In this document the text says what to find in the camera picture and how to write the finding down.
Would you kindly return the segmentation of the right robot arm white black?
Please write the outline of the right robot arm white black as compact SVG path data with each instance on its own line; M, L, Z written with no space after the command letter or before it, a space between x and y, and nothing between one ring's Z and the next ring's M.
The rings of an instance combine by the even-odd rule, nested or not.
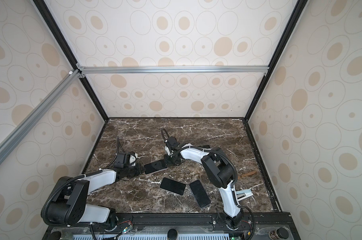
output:
M192 144L181 144L175 137L164 139L165 162L167 165L179 166L184 160L191 160L204 167L209 181L219 189L223 211L224 222L231 230L240 226L244 216L240 201L253 196L251 190L235 190L238 174L235 166L221 148L210 148L209 146L196 147Z

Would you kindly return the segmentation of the blue phone black screen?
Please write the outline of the blue phone black screen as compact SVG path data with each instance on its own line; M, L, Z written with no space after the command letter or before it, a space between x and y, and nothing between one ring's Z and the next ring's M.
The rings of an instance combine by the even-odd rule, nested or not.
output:
M149 164L144 165L145 174L150 175L168 168L165 160L158 160Z

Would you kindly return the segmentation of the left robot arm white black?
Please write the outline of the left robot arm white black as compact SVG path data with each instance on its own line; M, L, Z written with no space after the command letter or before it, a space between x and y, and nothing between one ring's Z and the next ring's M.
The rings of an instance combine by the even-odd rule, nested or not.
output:
M41 209L41 218L48 226L73 227L84 224L101 225L111 231L118 225L116 210L87 204L88 195L121 180L141 174L138 154L125 152L120 141L113 160L105 169L76 177L59 178Z

